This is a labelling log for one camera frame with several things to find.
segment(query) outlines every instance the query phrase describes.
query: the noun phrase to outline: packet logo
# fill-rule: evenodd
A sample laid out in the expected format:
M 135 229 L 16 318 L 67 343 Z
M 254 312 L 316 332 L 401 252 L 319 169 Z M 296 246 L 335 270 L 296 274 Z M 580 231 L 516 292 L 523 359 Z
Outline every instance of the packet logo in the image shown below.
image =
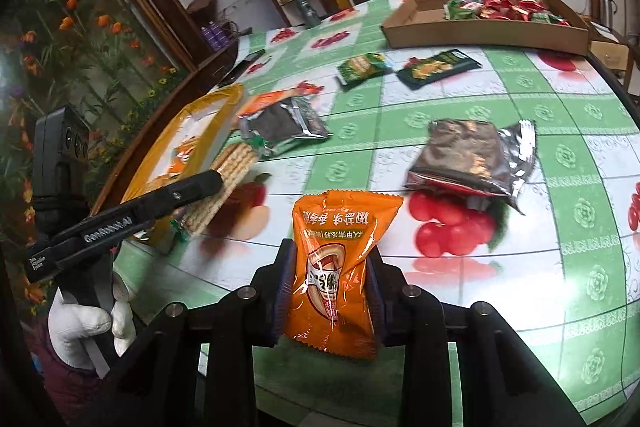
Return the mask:
M 306 295 L 314 309 L 332 323 L 338 319 L 336 298 L 344 254 L 344 245 L 330 243 L 311 252 L 306 260 Z

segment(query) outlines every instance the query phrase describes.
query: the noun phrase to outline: camera lens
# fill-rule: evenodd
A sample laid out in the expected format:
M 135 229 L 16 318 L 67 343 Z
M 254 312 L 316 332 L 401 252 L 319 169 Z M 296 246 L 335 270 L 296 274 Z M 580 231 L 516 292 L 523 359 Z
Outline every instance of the camera lens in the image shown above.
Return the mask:
M 79 158 L 82 154 L 82 140 L 80 135 L 76 134 L 76 140 L 74 141 L 74 149 L 76 150 L 76 156 Z

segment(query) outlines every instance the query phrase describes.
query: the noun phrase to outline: white glove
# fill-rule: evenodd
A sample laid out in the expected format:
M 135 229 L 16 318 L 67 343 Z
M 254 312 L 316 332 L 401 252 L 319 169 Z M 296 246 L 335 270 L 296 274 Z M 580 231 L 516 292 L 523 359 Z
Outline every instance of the white glove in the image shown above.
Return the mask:
M 129 306 L 132 294 L 116 272 L 113 272 L 113 298 L 115 304 L 110 315 L 102 308 L 65 304 L 60 289 L 56 291 L 48 325 L 51 345 L 60 360 L 78 369 L 94 369 L 79 339 L 99 335 L 110 328 L 116 353 L 122 356 L 135 340 L 136 330 Z

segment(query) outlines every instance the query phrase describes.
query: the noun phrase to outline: orange packet in yellow tray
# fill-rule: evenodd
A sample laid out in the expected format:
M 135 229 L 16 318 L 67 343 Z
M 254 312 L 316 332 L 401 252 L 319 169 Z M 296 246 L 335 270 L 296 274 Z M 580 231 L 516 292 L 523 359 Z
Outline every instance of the orange packet in yellow tray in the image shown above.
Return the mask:
M 400 196 L 359 190 L 329 190 L 296 202 L 288 337 L 336 355 L 376 356 L 365 259 L 401 205 Z

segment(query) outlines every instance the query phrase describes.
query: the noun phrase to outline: metal screw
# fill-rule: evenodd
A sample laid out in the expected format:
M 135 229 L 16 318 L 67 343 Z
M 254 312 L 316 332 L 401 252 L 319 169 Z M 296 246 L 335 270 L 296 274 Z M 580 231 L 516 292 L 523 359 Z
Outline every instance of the metal screw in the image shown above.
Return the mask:
M 238 288 L 238 297 L 243 300 L 252 299 L 255 297 L 256 293 L 257 292 L 253 286 L 242 286 L 241 288 Z
M 407 297 L 417 297 L 422 293 L 422 290 L 418 288 L 415 284 L 406 284 L 402 287 L 402 293 L 404 293 Z
M 180 302 L 172 302 L 165 308 L 164 313 L 166 313 L 170 317 L 177 317 L 183 311 L 184 311 L 184 306 L 180 304 Z
M 494 311 L 494 307 L 491 306 L 488 302 L 478 301 L 474 304 L 474 309 L 481 315 L 488 315 L 492 311 Z

